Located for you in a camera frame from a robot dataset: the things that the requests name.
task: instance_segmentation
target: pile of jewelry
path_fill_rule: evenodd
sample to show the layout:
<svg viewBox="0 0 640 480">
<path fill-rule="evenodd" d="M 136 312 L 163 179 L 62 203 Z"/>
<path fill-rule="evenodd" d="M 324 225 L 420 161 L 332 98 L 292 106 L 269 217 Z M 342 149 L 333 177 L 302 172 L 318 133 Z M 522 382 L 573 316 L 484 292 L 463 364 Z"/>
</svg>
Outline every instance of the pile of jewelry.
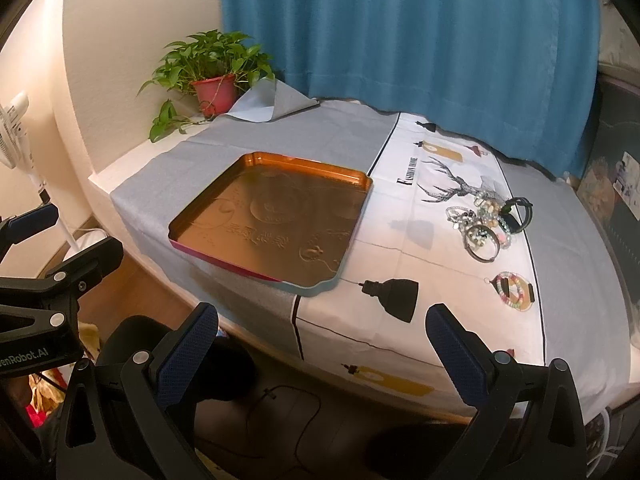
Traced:
<svg viewBox="0 0 640 480">
<path fill-rule="evenodd" d="M 516 230 L 510 228 L 505 220 L 513 205 L 527 208 L 526 222 L 518 225 Z M 500 203 L 495 196 L 480 192 L 476 195 L 474 206 L 478 208 L 477 211 L 468 207 L 447 207 L 447 220 L 452 222 L 454 229 L 460 231 L 466 252 L 473 259 L 491 263 L 497 258 L 500 249 L 510 247 L 511 235 L 521 232 L 531 222 L 532 205 L 524 198 L 513 198 Z"/>
</svg>

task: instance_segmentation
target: beige wall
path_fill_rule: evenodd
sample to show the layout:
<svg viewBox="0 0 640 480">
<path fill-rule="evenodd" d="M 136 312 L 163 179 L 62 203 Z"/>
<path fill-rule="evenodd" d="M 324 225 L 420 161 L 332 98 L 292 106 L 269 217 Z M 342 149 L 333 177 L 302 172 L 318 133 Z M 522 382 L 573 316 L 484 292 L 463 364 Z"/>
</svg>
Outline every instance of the beige wall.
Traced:
<svg viewBox="0 0 640 480">
<path fill-rule="evenodd" d="M 167 95 L 153 87 L 136 93 L 163 47 L 220 25 L 220 0 L 65 0 L 66 75 L 95 171 L 148 137 Z"/>
<path fill-rule="evenodd" d="M 28 93 L 31 104 L 23 123 L 29 132 L 33 158 L 63 218 L 78 227 L 91 211 L 52 110 L 56 36 L 62 36 L 62 0 L 34 0 L 0 52 L 0 103 L 7 106 L 21 90 Z M 39 203 L 27 177 L 0 164 L 0 216 L 21 214 Z M 0 274 L 36 276 L 63 243 L 59 230 L 51 228 L 13 247 L 0 264 Z"/>
</svg>

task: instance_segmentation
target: potted plant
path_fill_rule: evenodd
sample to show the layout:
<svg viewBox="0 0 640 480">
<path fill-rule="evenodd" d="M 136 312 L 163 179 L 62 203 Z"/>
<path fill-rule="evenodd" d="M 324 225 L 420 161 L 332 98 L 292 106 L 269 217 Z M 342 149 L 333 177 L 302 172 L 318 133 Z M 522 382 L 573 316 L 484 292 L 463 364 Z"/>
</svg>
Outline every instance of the potted plant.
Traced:
<svg viewBox="0 0 640 480">
<path fill-rule="evenodd" d="M 263 76 L 273 78 L 271 56 L 261 52 L 259 44 L 245 47 L 242 41 L 250 36 L 242 32 L 210 30 L 189 38 L 194 41 L 174 41 L 165 46 L 172 50 L 138 94 L 150 84 L 159 84 L 167 90 L 195 95 L 204 117 L 210 119 L 228 112 L 238 97 Z M 156 142 L 173 128 L 184 133 L 183 126 L 192 123 L 190 118 L 178 115 L 168 99 L 154 119 L 149 139 Z"/>
</svg>

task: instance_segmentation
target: black cable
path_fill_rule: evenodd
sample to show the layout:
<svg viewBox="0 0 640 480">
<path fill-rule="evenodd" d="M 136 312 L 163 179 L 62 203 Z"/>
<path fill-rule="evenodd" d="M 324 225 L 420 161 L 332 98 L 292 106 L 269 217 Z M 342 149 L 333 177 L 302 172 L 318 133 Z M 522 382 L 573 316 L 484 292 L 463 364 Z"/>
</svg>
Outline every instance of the black cable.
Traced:
<svg viewBox="0 0 640 480">
<path fill-rule="evenodd" d="M 59 384 L 55 383 L 54 381 L 52 381 L 51 379 L 49 379 L 46 375 L 41 374 L 40 372 L 36 372 L 35 373 L 39 378 L 41 378 L 43 381 L 45 381 L 46 383 L 49 383 L 51 386 L 53 386 L 54 388 L 60 390 L 62 393 L 66 394 L 66 388 L 63 388 L 62 386 L 60 386 Z"/>
<path fill-rule="evenodd" d="M 280 478 L 282 478 L 283 476 L 287 475 L 291 471 L 294 471 L 295 469 L 301 469 L 302 471 L 313 475 L 314 473 L 311 471 L 311 469 L 309 469 L 302 462 L 302 460 L 300 460 L 300 457 L 298 456 L 298 449 L 300 448 L 300 443 L 302 442 L 302 438 L 305 436 L 306 430 L 308 430 L 309 426 L 316 419 L 316 417 L 320 413 L 320 410 L 322 409 L 322 400 L 315 393 L 310 392 L 308 390 L 305 390 L 304 388 L 299 388 L 297 386 L 290 386 L 289 384 L 278 384 L 277 386 L 274 386 L 273 388 L 265 388 L 264 393 L 257 400 L 254 401 L 254 403 L 247 410 L 246 415 L 244 417 L 244 432 L 246 433 L 246 439 L 249 442 L 249 445 L 251 447 L 253 447 L 252 441 L 251 441 L 251 433 L 249 432 L 249 420 L 251 418 L 251 415 L 253 414 L 255 409 L 258 407 L 258 405 L 260 405 L 260 403 L 264 399 L 266 399 L 267 397 L 271 397 L 272 399 L 275 399 L 276 397 L 275 397 L 275 395 L 273 393 L 274 393 L 275 390 L 280 389 L 280 388 L 288 388 L 290 390 L 295 390 L 297 392 L 301 392 L 301 393 L 308 394 L 310 396 L 315 397 L 316 400 L 318 401 L 318 408 L 316 409 L 316 412 L 311 416 L 311 418 L 306 422 L 305 427 L 302 429 L 302 432 L 300 433 L 300 436 L 298 437 L 298 440 L 296 441 L 296 445 L 295 445 L 294 450 L 293 450 L 293 456 L 296 459 L 296 461 L 298 462 L 298 465 L 290 467 L 286 471 L 284 471 L 284 472 L 280 473 L 278 476 L 276 476 L 273 480 L 279 480 Z M 215 446 L 215 447 L 217 447 L 217 448 L 219 448 L 219 449 L 221 449 L 223 451 L 231 453 L 232 455 L 239 456 L 241 458 L 254 458 L 254 459 L 257 459 L 257 458 L 265 459 L 265 458 L 267 458 L 267 457 L 262 456 L 262 455 L 257 455 L 257 454 L 250 455 L 250 454 L 245 454 L 245 453 L 240 453 L 240 452 L 237 452 L 237 451 L 233 451 L 231 449 L 226 448 L 225 446 L 222 446 L 222 444 L 218 444 L 217 442 L 213 442 L 212 440 L 209 440 L 209 439 L 206 439 L 206 438 L 201 438 L 201 437 L 196 437 L 196 438 L 198 440 L 202 441 L 202 442 L 207 442 L 208 444 L 211 444 L 212 446 Z"/>
</svg>

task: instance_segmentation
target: black pants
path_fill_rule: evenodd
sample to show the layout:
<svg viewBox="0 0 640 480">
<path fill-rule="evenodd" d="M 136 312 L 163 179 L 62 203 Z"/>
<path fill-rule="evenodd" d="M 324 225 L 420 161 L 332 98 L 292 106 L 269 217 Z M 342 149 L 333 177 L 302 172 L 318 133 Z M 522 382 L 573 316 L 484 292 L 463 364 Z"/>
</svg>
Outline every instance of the black pants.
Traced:
<svg viewBox="0 0 640 480">
<path fill-rule="evenodd" d="M 152 352 L 171 329 L 145 316 L 124 320 L 102 347 L 97 365 L 127 361 L 141 350 Z M 255 381 L 251 356 L 238 343 L 226 337 L 214 339 L 181 402 L 166 410 L 188 444 L 193 447 L 196 404 L 205 399 L 233 400 L 246 394 Z M 125 402 L 112 399 L 104 407 L 110 434 L 120 436 L 114 446 L 125 460 L 152 472 L 156 466 Z"/>
</svg>

